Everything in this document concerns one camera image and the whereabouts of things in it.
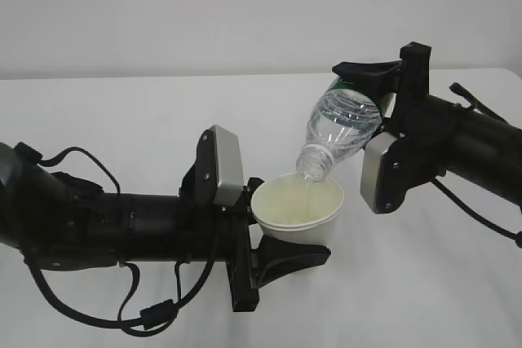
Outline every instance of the water bottle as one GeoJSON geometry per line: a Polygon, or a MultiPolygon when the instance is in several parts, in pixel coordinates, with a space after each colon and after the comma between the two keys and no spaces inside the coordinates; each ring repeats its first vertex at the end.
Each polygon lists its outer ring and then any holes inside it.
{"type": "Polygon", "coordinates": [[[368,143],[388,104],[389,98],[376,104],[338,77],[312,110],[297,171],[306,180],[323,181],[335,165],[368,143]]]}

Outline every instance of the paper cup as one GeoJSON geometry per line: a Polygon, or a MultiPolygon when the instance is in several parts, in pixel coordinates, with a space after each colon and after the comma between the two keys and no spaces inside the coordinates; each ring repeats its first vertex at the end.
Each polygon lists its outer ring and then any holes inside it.
{"type": "Polygon", "coordinates": [[[343,201],[343,189],[331,178],[306,184],[299,174],[287,174],[262,184],[250,206],[265,235],[327,245],[343,201]]]}

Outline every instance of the white wall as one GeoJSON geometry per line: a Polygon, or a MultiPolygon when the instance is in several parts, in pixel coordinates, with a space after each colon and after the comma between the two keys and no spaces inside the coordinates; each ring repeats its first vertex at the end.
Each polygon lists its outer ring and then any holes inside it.
{"type": "Polygon", "coordinates": [[[520,0],[0,0],[0,78],[326,71],[435,47],[522,74],[520,0]]]}

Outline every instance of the table surface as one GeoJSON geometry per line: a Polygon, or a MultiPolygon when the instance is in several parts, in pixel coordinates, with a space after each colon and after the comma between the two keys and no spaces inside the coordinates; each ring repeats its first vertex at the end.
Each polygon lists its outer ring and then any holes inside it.
{"type": "MultiPolygon", "coordinates": [[[[312,105],[332,74],[140,77],[0,81],[0,135],[45,157],[68,146],[93,152],[124,192],[177,194],[201,132],[213,124],[239,136],[245,177],[294,169],[312,105]]],[[[502,69],[431,72],[431,93],[461,82],[508,121],[522,125],[522,81],[502,69]]],[[[174,325],[152,339],[90,328],[51,309],[22,257],[0,246],[0,341],[19,346],[125,347],[491,347],[522,344],[522,253],[461,212],[433,186],[411,191],[390,215],[359,196],[362,152],[333,176],[346,200],[332,257],[309,275],[261,289],[258,310],[233,314],[222,263],[174,325]]],[[[61,170],[110,182],[72,154],[61,170]]],[[[510,203],[449,174],[442,181],[469,205],[512,230],[510,203]]],[[[174,297],[171,263],[143,263],[126,316],[174,297]]],[[[184,291],[201,263],[182,267],[184,291]]],[[[127,269],[46,273],[58,296],[88,314],[114,319],[130,287],[127,269]]]]}

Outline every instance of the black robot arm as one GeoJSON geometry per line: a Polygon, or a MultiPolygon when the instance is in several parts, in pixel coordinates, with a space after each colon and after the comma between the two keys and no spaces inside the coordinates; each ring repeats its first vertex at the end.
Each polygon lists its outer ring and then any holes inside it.
{"type": "Polygon", "coordinates": [[[430,95],[430,54],[429,46],[412,42],[397,62],[334,67],[375,101],[396,97],[390,117],[365,146],[361,195],[373,212],[389,214],[409,189],[433,183],[475,220],[522,246],[522,233],[482,218],[436,178],[448,170],[521,206],[522,130],[458,83],[450,90],[469,103],[467,108],[430,95]]]}
{"type": "Polygon", "coordinates": [[[259,289],[265,284],[326,262],[330,255],[326,247],[268,236],[252,249],[249,226],[255,220],[250,198],[262,182],[251,178],[244,185],[237,137],[219,126],[201,135],[196,161],[184,177],[179,196],[121,193],[116,179],[81,148],[68,148],[44,161],[23,143],[15,148],[0,143],[0,241],[21,251],[38,287],[56,310],[85,324],[146,337],[172,323],[179,309],[201,289],[214,262],[226,263],[234,311],[255,310],[259,289]],[[70,152],[88,155],[112,179],[117,192],[105,193],[93,182],[42,168],[60,163],[70,152]],[[119,263],[132,270],[131,295],[139,281],[133,261],[204,261],[206,268],[186,295],[181,297],[179,292],[177,301],[158,303],[128,320],[121,320],[122,309],[115,320],[70,309],[55,296],[41,272],[119,263]],[[159,328],[138,331],[133,329],[136,326],[159,328]]]}

